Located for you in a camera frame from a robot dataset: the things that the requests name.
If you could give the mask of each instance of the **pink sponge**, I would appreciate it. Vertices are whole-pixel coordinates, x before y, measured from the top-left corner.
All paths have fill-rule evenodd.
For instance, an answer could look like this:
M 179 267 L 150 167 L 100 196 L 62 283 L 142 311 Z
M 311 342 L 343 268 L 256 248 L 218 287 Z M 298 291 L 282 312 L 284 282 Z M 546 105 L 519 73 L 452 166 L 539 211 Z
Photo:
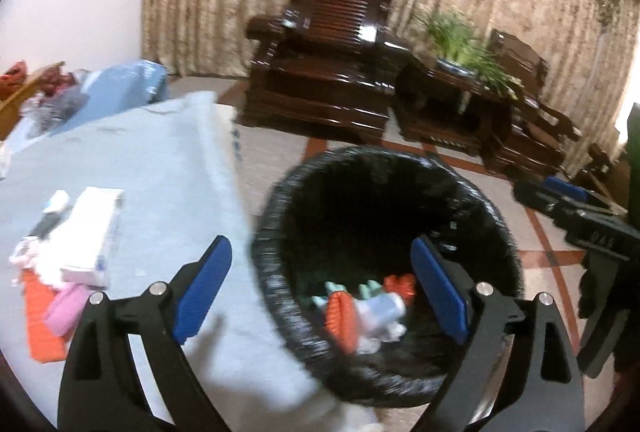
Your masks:
M 78 323 L 89 291 L 82 284 L 69 284 L 63 288 L 49 304 L 42 320 L 56 336 L 65 336 Z

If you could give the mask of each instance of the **wooden side table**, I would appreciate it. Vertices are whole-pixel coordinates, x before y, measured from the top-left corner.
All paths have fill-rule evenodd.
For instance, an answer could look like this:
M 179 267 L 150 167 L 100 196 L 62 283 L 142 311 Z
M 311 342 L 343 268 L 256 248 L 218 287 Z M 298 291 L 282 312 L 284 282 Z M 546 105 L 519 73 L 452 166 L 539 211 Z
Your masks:
M 459 113 L 463 97 L 468 106 Z M 402 137 L 479 154 L 492 133 L 492 112 L 508 101 L 470 78 L 462 78 L 412 56 L 396 80 L 394 112 Z

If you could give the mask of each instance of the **orange towel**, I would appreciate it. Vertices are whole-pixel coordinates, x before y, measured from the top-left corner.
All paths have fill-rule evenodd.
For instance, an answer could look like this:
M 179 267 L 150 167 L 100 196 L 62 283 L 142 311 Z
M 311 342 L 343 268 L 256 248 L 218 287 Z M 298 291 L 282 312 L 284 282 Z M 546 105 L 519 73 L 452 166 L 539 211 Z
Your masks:
M 42 317 L 55 298 L 56 291 L 42 284 L 30 269 L 22 271 L 22 285 L 31 357 L 42 364 L 64 360 L 66 358 L 65 339 L 58 338 L 42 322 Z

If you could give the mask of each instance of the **blue gripper pad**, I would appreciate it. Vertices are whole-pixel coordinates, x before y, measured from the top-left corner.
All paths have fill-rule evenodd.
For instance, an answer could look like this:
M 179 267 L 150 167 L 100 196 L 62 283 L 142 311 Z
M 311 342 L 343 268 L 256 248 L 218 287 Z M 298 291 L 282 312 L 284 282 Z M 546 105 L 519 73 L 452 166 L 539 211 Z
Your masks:
M 460 264 L 444 260 L 424 235 L 412 242 L 411 265 L 443 332 L 462 345 L 472 318 L 465 290 L 473 287 L 473 281 Z
M 195 336 L 204 322 L 220 286 L 231 268 L 231 243 L 228 238 L 218 236 L 209 246 L 199 262 L 187 264 L 174 277 L 173 282 L 182 274 L 182 270 L 194 267 L 193 280 L 175 306 L 174 340 L 180 345 L 187 338 Z
M 584 188 L 577 187 L 575 185 L 569 184 L 562 179 L 558 179 L 554 176 L 548 176 L 542 181 L 542 185 L 549 190 L 554 190 L 558 192 L 560 195 L 564 195 L 574 201 L 578 201 L 579 203 L 587 203 L 588 195 Z

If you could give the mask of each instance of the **red object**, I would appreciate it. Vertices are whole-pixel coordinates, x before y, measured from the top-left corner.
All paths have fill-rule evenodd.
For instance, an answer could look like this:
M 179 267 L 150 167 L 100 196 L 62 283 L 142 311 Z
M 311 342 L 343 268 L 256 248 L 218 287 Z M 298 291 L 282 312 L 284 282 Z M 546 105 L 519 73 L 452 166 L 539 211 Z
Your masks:
M 76 84 L 76 78 L 71 73 L 62 73 L 60 66 L 48 68 L 40 76 L 40 89 L 47 96 L 56 95 L 61 90 Z
M 329 297 L 324 323 L 342 350 L 352 354 L 358 348 L 358 314 L 353 298 L 346 291 L 334 291 Z
M 16 62 L 4 74 L 0 75 L 0 101 L 9 99 L 27 78 L 27 64 L 24 61 Z
M 38 276 L 29 269 L 23 270 L 22 282 L 31 357 L 41 364 L 64 360 L 65 339 L 54 335 L 43 322 L 49 304 L 56 297 L 56 291 L 41 283 Z
M 400 278 L 389 275 L 385 278 L 384 288 L 387 293 L 398 293 L 404 303 L 409 305 L 415 296 L 415 275 L 407 273 Z

